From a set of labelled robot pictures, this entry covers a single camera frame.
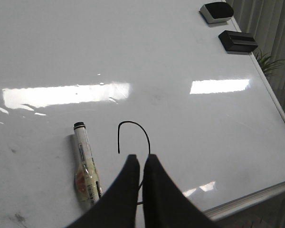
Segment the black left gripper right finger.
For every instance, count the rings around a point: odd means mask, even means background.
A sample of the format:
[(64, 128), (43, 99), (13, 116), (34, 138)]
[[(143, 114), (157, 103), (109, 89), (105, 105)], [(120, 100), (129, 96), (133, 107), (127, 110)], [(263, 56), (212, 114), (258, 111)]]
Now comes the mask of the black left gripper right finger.
[(142, 193), (147, 228), (218, 227), (183, 195), (155, 154), (146, 160)]

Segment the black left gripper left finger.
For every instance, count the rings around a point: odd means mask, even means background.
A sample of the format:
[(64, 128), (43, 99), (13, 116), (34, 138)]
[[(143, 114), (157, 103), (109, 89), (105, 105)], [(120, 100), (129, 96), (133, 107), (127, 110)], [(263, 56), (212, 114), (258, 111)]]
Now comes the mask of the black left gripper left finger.
[(128, 155), (120, 173), (101, 199), (70, 228), (134, 228), (140, 165)]

